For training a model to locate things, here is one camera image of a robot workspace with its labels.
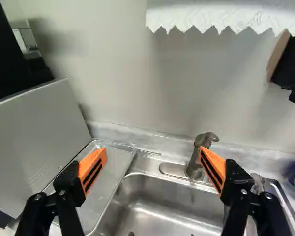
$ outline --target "metal tray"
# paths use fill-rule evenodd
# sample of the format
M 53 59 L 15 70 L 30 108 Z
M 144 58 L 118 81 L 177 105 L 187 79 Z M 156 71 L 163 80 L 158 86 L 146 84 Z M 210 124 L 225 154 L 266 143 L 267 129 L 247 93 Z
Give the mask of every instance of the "metal tray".
M 81 207 L 77 207 L 81 225 L 86 235 L 90 234 L 96 227 L 98 219 L 105 211 L 136 153 L 136 149 L 131 146 L 104 140 L 93 140 L 73 160 L 82 160 L 101 147 L 106 147 L 107 164 L 88 193 L 85 202 Z M 44 192 L 47 194 L 54 192 L 52 184 L 49 184 Z M 54 223 L 59 225 L 58 218 L 55 218 Z

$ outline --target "gray panel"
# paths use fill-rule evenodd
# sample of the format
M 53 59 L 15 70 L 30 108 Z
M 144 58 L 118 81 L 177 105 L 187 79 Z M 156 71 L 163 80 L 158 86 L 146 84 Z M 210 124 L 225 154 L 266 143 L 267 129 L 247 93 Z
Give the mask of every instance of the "gray panel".
M 91 140 L 67 79 L 0 102 L 0 210 L 12 217 Z

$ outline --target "white paper towel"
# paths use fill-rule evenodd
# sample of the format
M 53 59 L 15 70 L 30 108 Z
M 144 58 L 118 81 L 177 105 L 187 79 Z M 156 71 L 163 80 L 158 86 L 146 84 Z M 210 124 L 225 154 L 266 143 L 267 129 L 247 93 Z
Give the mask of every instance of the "white paper towel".
M 147 0 L 146 26 L 152 32 L 173 27 L 201 33 L 229 26 L 237 34 L 251 27 L 257 34 L 272 29 L 278 36 L 287 29 L 295 36 L 295 0 Z

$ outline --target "faucet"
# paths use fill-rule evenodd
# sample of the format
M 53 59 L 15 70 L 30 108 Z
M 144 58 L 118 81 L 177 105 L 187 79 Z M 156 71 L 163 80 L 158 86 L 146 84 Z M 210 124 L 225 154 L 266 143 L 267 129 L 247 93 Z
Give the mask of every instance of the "faucet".
M 218 136 L 214 134 L 213 132 L 199 134 L 195 138 L 195 142 L 193 143 L 194 150 L 187 166 L 185 164 L 163 162 L 159 165 L 159 171 L 162 174 L 172 176 L 172 177 L 178 177 L 182 179 L 201 178 L 203 169 L 198 162 L 200 146 L 210 148 L 212 141 L 214 142 L 220 141 Z
M 185 174 L 192 179 L 198 179 L 202 175 L 202 167 L 197 162 L 199 158 L 200 146 L 204 146 L 205 148 L 210 148 L 213 142 L 218 142 L 220 139 L 213 132 L 207 132 L 204 134 L 199 134 L 195 138 L 195 142 L 193 143 L 194 149 L 191 156 L 191 159 L 186 167 Z

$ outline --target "faucet handle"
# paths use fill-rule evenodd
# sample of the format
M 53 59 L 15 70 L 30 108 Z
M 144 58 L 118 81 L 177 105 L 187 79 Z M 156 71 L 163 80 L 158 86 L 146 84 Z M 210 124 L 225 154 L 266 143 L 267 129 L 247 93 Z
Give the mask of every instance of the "faucet handle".
M 213 142 L 220 141 L 219 137 L 214 134 L 213 132 L 207 132 L 204 134 L 199 134 L 195 138 L 194 145 L 197 148 L 200 148 L 200 146 L 204 146 L 205 148 L 209 149 Z

